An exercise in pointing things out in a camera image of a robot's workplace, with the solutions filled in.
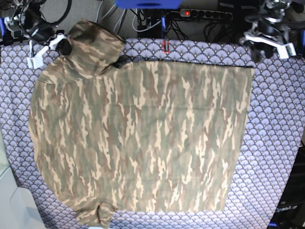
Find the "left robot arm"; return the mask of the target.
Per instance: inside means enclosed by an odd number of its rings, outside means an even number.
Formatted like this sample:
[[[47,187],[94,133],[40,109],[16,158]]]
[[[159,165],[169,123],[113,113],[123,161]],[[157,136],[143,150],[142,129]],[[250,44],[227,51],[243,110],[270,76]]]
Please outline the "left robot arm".
[[[282,23],[290,4],[290,0],[264,0],[256,14],[245,17],[252,27],[244,32],[239,42],[250,48],[253,62],[262,60],[261,51],[267,59],[274,52],[278,53],[280,59],[296,56],[295,47],[289,41],[290,28]]]

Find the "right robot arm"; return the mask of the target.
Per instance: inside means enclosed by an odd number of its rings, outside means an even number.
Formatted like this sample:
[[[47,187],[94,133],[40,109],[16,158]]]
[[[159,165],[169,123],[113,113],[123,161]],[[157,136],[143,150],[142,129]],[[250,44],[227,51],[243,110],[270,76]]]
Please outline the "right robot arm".
[[[71,0],[64,14],[54,22],[46,21],[42,15],[41,5],[45,3],[44,0],[5,0],[4,3],[9,3],[14,11],[12,15],[0,18],[0,44],[8,46],[29,40],[29,68],[41,68],[43,55],[48,51],[58,51],[61,55],[71,53],[72,47],[64,31],[55,31],[68,16]]]

